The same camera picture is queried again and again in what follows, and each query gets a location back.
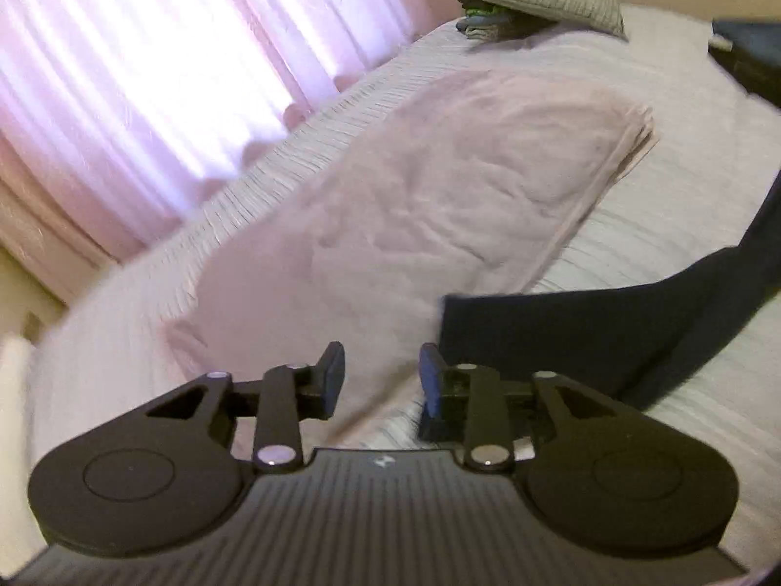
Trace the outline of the dark navy garment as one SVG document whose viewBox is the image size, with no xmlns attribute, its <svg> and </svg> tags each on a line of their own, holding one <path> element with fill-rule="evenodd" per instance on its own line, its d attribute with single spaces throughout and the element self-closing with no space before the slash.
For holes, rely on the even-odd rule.
<svg viewBox="0 0 781 586">
<path fill-rule="evenodd" d="M 741 241 L 669 278 L 622 289 L 443 300 L 438 347 L 527 381 L 551 371 L 639 410 L 735 339 L 780 291 L 780 189 Z"/>
</svg>

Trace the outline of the folded dark clothes stack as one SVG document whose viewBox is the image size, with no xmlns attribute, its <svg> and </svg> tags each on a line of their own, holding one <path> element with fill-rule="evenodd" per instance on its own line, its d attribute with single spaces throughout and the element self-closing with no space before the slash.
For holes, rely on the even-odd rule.
<svg viewBox="0 0 781 586">
<path fill-rule="evenodd" d="M 718 19 L 708 54 L 748 93 L 780 107 L 779 20 Z"/>
</svg>

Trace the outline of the pink folded blanket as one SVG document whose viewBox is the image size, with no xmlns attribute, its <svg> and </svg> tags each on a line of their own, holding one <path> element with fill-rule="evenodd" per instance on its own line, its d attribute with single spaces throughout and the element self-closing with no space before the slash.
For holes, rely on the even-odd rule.
<svg viewBox="0 0 781 586">
<path fill-rule="evenodd" d="M 238 381 L 346 348 L 343 438 L 411 395 L 449 293 L 534 283 L 653 147 L 650 108 L 610 87 L 511 69 L 425 85 L 206 261 L 165 336 L 188 377 Z"/>
</svg>

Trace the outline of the white striped bedspread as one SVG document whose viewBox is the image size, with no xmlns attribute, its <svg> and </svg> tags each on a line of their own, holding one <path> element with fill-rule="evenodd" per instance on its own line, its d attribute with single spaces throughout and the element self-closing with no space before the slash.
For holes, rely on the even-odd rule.
<svg viewBox="0 0 781 586">
<path fill-rule="evenodd" d="M 711 60 L 710 22 L 638 5 L 622 14 L 627 42 L 559 26 L 480 45 L 445 22 L 255 157 L 186 226 L 110 272 L 50 327 L 28 371 L 30 471 L 61 443 L 181 385 L 162 330 L 195 304 L 205 259 L 448 70 L 517 66 L 588 78 L 653 110 L 658 143 L 533 293 L 655 282 L 736 244 L 779 173 L 780 112 Z M 780 294 L 651 415 L 712 444 L 738 471 L 727 553 L 751 569 L 780 561 Z"/>
</svg>

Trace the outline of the pink sheer curtain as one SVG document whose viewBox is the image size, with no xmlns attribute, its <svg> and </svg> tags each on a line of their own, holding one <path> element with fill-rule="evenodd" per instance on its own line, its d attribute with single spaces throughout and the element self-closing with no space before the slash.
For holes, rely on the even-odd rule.
<svg viewBox="0 0 781 586">
<path fill-rule="evenodd" d="M 455 0 L 1 0 L 1 240 L 58 299 L 175 230 Z"/>
</svg>

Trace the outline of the green item under pillow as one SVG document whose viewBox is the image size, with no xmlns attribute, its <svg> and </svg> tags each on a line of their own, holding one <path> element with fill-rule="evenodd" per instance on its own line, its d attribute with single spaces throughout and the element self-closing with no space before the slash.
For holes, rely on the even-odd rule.
<svg viewBox="0 0 781 586">
<path fill-rule="evenodd" d="M 557 20 L 548 20 L 483 0 L 458 0 L 458 3 L 463 9 L 463 16 L 455 23 L 455 27 L 470 40 L 499 42 L 526 39 L 557 24 Z"/>
</svg>

